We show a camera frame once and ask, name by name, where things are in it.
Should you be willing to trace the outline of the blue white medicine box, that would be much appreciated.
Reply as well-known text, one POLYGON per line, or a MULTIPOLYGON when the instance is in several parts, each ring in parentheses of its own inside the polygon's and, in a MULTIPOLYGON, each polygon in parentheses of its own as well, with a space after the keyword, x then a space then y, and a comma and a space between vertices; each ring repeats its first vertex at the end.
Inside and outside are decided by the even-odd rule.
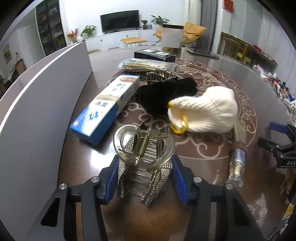
POLYGON ((119 75, 83 109, 70 130, 97 146, 139 87, 138 75, 119 75))

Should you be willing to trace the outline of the white tv cabinet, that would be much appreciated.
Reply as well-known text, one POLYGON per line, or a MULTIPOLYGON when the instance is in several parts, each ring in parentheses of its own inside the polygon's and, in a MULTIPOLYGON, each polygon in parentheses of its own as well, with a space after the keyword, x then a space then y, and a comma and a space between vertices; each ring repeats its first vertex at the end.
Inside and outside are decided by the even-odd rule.
POLYGON ((85 40, 86 47, 88 51, 100 50, 106 51, 112 48, 124 48, 126 44, 121 41, 124 38, 135 38, 139 37, 145 39, 146 42, 143 45, 153 45, 159 39, 155 35, 156 30, 132 30, 132 31, 122 31, 110 34, 103 34, 101 36, 95 36, 85 40))

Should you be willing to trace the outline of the clear rhinestone hair claw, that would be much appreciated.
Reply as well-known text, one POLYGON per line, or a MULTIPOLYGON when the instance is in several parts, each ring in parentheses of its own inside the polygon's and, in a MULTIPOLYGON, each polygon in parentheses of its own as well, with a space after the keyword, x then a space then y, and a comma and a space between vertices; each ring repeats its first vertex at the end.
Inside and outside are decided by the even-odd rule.
POLYGON ((120 196, 135 195, 149 207, 173 169, 172 135, 165 130, 148 128, 144 123, 122 125, 114 134, 113 144, 119 157, 120 196))

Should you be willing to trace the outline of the black velvet scrunchie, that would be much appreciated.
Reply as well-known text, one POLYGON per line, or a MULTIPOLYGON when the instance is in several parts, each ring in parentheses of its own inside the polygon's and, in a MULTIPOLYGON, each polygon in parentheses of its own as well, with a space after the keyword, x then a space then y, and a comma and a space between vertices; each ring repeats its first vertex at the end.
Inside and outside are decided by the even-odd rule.
POLYGON ((169 101, 182 96, 195 96, 197 83, 193 78, 167 79, 139 87, 135 101, 151 115, 168 115, 169 101))

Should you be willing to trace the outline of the red wall decoration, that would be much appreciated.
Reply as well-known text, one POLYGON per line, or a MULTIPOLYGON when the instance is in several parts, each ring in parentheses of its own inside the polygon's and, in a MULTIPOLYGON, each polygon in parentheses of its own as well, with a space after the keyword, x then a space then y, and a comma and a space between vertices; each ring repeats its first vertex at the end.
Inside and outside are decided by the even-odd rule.
POLYGON ((234 13, 233 0, 222 0, 222 7, 230 13, 234 13))

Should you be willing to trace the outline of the white knitted glove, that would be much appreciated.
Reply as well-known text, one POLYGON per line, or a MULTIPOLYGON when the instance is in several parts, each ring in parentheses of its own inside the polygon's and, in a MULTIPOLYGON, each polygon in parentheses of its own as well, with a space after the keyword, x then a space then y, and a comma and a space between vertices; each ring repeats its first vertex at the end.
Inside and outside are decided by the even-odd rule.
POLYGON ((182 96, 170 100, 168 116, 176 134, 226 133, 237 120, 238 107, 232 89, 209 87, 202 96, 182 96))

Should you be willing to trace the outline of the yellow lounge chair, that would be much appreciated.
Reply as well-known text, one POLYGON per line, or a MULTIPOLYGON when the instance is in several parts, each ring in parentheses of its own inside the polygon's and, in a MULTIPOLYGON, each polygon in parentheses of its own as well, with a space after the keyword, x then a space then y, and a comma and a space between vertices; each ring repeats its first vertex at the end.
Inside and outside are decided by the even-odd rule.
MULTIPOLYGON (((194 42, 196 39, 200 38, 203 33, 207 30, 206 27, 200 25, 194 25, 192 23, 186 22, 183 29, 183 41, 182 44, 189 44, 194 42)), ((157 38, 162 40, 162 26, 155 32, 157 38)))

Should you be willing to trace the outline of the yellow bench stool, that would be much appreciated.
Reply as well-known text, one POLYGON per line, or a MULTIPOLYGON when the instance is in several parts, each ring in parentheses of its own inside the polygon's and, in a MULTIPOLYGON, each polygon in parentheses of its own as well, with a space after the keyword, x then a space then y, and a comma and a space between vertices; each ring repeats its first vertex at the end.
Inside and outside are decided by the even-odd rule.
POLYGON ((138 45, 138 46, 142 46, 143 43, 146 43, 147 40, 139 38, 139 37, 130 37, 130 38, 123 38, 120 40, 121 42, 123 42, 125 47, 128 47, 129 45, 138 45))

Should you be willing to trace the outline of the dark glass display cabinet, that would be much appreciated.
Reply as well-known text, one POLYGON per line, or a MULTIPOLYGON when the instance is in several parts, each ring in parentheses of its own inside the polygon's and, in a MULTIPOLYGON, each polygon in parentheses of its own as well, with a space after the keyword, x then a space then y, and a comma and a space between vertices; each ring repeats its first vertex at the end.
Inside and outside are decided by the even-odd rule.
POLYGON ((39 3, 35 7, 35 19, 45 56, 66 47, 58 0, 39 3))

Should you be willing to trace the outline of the gold pearl hair claw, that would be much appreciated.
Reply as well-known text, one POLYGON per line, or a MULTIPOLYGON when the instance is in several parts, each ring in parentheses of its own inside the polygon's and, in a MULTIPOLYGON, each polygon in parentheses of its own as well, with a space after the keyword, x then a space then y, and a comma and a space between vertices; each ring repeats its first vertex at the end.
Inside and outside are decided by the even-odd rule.
POLYGON ((142 71, 139 72, 141 84, 151 85, 158 82, 164 82, 165 80, 180 80, 183 79, 180 75, 177 75, 174 72, 165 72, 165 71, 142 71))

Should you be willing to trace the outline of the small glass perfume bottle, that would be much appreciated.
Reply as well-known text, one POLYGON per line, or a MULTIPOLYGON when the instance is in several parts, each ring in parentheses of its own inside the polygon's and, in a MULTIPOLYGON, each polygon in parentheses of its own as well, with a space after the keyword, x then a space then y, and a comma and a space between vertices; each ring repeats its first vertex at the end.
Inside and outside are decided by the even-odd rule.
POLYGON ((243 174, 247 157, 246 124, 236 120, 233 128, 234 143, 230 151, 230 167, 227 183, 235 187, 243 186, 243 174))

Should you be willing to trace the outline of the white storage bin wall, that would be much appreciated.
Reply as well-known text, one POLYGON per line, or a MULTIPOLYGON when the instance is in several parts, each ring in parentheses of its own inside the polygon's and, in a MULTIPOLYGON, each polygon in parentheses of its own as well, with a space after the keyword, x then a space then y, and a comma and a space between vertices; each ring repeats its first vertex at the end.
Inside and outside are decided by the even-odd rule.
POLYGON ((27 69, 1 99, 1 222, 25 240, 57 187, 67 129, 92 73, 85 42, 27 69))

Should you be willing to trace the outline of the bag of bamboo sticks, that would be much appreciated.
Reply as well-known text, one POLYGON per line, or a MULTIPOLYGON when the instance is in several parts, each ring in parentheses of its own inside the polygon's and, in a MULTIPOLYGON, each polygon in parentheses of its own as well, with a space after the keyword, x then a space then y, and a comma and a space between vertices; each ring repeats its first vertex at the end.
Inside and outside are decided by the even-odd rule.
POLYGON ((118 65, 121 71, 143 72, 143 71, 165 71, 172 72, 179 64, 149 59, 128 58, 118 65))

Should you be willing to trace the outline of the black television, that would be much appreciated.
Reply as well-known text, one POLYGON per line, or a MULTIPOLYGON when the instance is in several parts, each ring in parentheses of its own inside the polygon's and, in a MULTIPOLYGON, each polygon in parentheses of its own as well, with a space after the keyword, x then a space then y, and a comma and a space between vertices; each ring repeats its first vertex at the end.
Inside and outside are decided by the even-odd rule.
POLYGON ((139 11, 119 11, 100 16, 102 32, 112 32, 122 29, 139 27, 139 11))

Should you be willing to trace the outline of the laptop on table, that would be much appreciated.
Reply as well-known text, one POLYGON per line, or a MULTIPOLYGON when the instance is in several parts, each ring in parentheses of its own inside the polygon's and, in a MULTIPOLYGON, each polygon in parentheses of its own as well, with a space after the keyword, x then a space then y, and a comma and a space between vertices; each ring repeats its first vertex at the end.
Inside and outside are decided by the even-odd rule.
POLYGON ((194 54, 194 55, 200 55, 200 56, 205 56, 205 57, 209 57, 209 58, 213 58, 213 59, 219 59, 219 56, 217 56, 216 54, 214 54, 210 51, 200 50, 200 49, 189 47, 189 46, 186 46, 185 49, 189 53, 194 54))

